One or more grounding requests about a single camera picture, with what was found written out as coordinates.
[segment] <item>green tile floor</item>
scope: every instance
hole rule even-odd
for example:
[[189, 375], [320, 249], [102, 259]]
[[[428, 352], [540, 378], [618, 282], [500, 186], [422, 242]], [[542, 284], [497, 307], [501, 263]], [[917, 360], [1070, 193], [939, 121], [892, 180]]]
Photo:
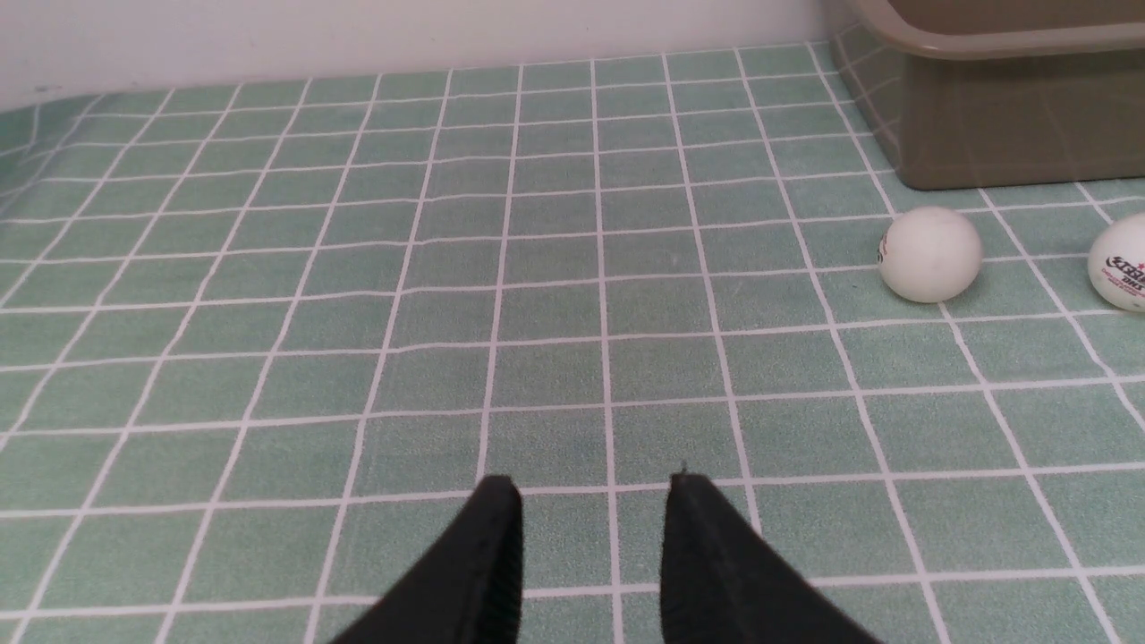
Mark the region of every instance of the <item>green tile floor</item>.
[[[524, 643], [658, 641], [668, 476], [889, 643], [1145, 642], [1145, 181], [919, 194], [819, 45], [0, 116], [0, 641], [325, 642], [485, 473]], [[946, 306], [872, 266], [973, 219]]]

